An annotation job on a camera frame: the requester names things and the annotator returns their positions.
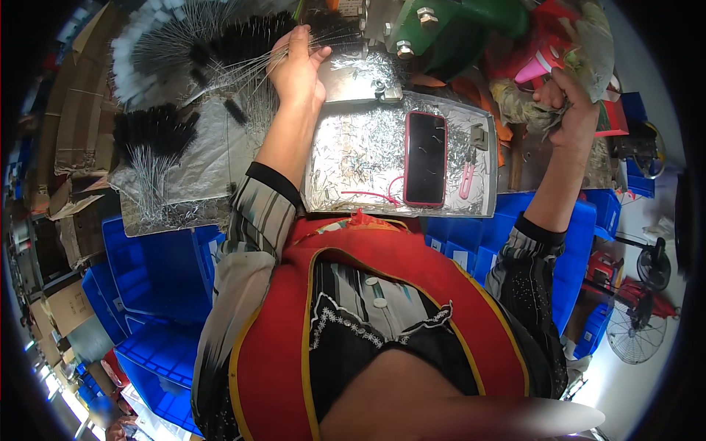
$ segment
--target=lace trim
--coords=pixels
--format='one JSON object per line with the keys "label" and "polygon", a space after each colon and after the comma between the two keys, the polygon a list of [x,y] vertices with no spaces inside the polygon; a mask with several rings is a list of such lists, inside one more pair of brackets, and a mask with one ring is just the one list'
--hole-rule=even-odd
{"label": "lace trim", "polygon": [[[347,314],[350,314],[353,320],[349,320],[347,318],[343,318],[340,315],[337,315],[334,310],[331,310],[331,308],[324,306],[321,308],[321,315],[318,314],[319,310],[319,304],[321,303],[321,299],[326,298],[328,299],[329,302],[333,304],[333,307],[335,308],[335,311],[345,311]],[[352,313],[348,311],[346,308],[339,306],[331,297],[327,296],[326,294],[319,293],[318,298],[316,299],[316,306],[313,309],[313,317],[311,318],[311,323],[309,325],[309,332],[312,332],[313,330],[313,342],[312,344],[309,345],[309,351],[313,351],[314,349],[318,348],[319,341],[321,340],[321,334],[323,333],[324,328],[326,328],[327,323],[337,323],[339,325],[343,325],[347,327],[348,329],[351,330],[354,334],[356,334],[358,337],[361,337],[362,339],[369,340],[372,344],[375,345],[377,349],[381,349],[385,343],[388,341],[394,341],[394,342],[399,342],[400,344],[407,344],[409,342],[409,338],[418,330],[421,328],[426,328],[426,329],[431,329],[435,327],[441,327],[444,326],[449,319],[451,319],[451,316],[453,315],[453,303],[452,301],[449,301],[448,304],[444,305],[441,307],[439,312],[428,319],[422,320],[421,322],[417,323],[412,329],[404,331],[400,335],[398,335],[396,338],[393,340],[386,339],[385,337],[379,337],[375,335],[374,333],[368,331],[365,326],[363,325],[363,320],[356,315],[355,313]],[[316,329],[313,328],[314,322],[318,320],[318,323],[316,325]],[[453,334],[453,331],[445,328],[447,332]]]}
{"label": "lace trim", "polygon": [[441,309],[439,310],[439,312],[436,313],[435,316],[426,320],[422,320],[421,322],[417,323],[412,329],[402,332],[398,337],[398,341],[401,344],[407,344],[409,338],[421,328],[425,327],[426,329],[431,329],[433,327],[444,326],[446,322],[451,319],[452,315],[453,302],[449,300],[446,305],[441,306]]}
{"label": "lace trim", "polygon": [[[329,300],[329,302],[331,302],[333,304],[333,306],[336,308],[336,310],[343,310],[346,313],[350,314],[353,318],[355,318],[355,320],[357,320],[358,323],[352,322],[351,320],[348,320],[347,318],[343,318],[340,315],[336,315],[327,306],[324,306],[322,308],[321,316],[319,316],[318,315],[318,304],[321,302],[322,297],[326,297]],[[323,329],[326,327],[326,323],[329,321],[331,321],[331,323],[338,323],[339,325],[343,325],[343,326],[347,327],[348,329],[351,330],[351,332],[356,334],[358,337],[361,337],[362,339],[365,339],[365,340],[369,340],[378,349],[382,348],[383,344],[386,343],[385,338],[380,338],[377,335],[373,334],[372,332],[368,332],[365,329],[365,326],[362,325],[363,320],[361,320],[360,317],[358,317],[354,313],[351,313],[346,308],[339,306],[338,304],[336,304],[336,302],[331,297],[327,296],[324,293],[319,293],[318,299],[316,300],[316,307],[314,308],[314,317],[311,319],[311,326],[309,328],[309,331],[311,331],[311,327],[313,327],[313,323],[316,320],[318,320],[318,324],[316,325],[316,329],[313,330],[313,343],[311,345],[309,345],[309,351],[313,351],[314,349],[318,348],[318,343],[321,338],[321,332],[323,332]]]}

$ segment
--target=pink scissors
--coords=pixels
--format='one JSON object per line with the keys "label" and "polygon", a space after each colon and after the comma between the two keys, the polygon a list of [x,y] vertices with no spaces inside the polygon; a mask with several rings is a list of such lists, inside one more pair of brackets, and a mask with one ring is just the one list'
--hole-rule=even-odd
{"label": "pink scissors", "polygon": [[461,175],[461,186],[458,188],[458,195],[461,199],[468,199],[468,193],[471,191],[471,183],[473,182],[473,172],[476,170],[476,151],[473,147],[473,156],[470,158],[466,155],[466,163],[463,166],[463,175]]}

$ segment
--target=red apron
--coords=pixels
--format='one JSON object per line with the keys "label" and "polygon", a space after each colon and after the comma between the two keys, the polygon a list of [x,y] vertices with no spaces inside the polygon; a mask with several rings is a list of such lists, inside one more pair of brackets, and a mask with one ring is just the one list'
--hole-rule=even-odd
{"label": "red apron", "polygon": [[373,219],[369,228],[323,234],[316,231],[339,219],[295,223],[265,301],[243,326],[230,356],[233,412],[245,440],[319,439],[309,378],[309,305],[321,253],[413,286],[439,308],[453,301],[450,326],[480,395],[528,395],[527,367],[490,295],[455,262],[425,246],[421,235],[365,218]]}

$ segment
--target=nut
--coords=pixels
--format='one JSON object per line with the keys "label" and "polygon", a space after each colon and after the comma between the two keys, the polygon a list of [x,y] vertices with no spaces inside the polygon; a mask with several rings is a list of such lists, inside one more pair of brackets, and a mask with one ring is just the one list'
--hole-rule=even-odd
{"label": "nut", "polygon": [[377,93],[382,93],[385,91],[385,83],[380,80],[374,80],[371,84],[371,87],[375,89]]}
{"label": "nut", "polygon": [[439,24],[439,19],[429,14],[419,19],[421,26],[425,29],[434,29]]}
{"label": "nut", "polygon": [[434,10],[432,8],[419,8],[417,9],[417,18],[421,20],[424,15],[432,16],[434,15]]}
{"label": "nut", "polygon": [[397,50],[397,57],[402,60],[409,60],[414,56],[412,48],[409,46],[400,46]]}

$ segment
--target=black sleeve cuff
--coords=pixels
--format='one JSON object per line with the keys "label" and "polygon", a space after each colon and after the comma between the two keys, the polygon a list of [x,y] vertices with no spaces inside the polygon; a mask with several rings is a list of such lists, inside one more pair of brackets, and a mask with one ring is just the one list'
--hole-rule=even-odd
{"label": "black sleeve cuff", "polygon": [[301,196],[299,195],[297,187],[295,187],[293,183],[289,182],[289,179],[285,178],[277,170],[253,161],[245,175],[264,183],[280,195],[284,196],[293,206],[296,207],[301,204]]}
{"label": "black sleeve cuff", "polygon": [[545,243],[548,246],[559,246],[564,242],[566,231],[554,233],[537,226],[525,219],[525,212],[520,212],[515,221],[515,228],[533,241]]}

